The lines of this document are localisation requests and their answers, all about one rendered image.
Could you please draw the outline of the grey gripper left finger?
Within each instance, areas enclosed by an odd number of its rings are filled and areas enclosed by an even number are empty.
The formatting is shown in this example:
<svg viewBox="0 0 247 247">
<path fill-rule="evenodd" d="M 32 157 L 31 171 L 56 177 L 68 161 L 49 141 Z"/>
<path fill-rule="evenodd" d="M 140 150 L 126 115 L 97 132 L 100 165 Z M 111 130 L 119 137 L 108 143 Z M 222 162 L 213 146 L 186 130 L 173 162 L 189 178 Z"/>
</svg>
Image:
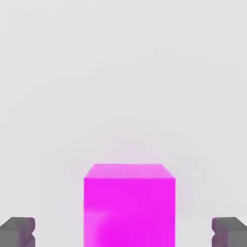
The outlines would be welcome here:
<svg viewBox="0 0 247 247">
<path fill-rule="evenodd" d="M 0 247 L 36 247 L 35 219 L 11 217 L 0 226 Z"/>
</svg>

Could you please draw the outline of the small magenta cube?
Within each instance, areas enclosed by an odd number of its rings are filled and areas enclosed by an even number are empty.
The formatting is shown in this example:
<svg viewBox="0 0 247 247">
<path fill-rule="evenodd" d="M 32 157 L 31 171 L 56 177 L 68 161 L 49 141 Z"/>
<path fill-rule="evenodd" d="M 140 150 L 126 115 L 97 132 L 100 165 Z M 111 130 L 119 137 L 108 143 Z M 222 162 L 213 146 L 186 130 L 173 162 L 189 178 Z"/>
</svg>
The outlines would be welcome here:
<svg viewBox="0 0 247 247">
<path fill-rule="evenodd" d="M 94 164 L 83 209 L 84 247 L 175 247 L 176 180 L 161 164 Z"/>
</svg>

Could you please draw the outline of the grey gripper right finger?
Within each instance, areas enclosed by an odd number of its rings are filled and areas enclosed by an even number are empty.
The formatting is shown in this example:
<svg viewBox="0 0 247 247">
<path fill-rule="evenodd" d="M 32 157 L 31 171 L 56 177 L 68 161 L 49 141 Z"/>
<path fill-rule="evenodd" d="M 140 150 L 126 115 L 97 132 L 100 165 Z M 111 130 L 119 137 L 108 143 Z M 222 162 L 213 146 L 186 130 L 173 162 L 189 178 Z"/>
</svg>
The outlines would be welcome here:
<svg viewBox="0 0 247 247">
<path fill-rule="evenodd" d="M 247 226 L 236 217 L 212 219 L 212 247 L 247 247 Z"/>
</svg>

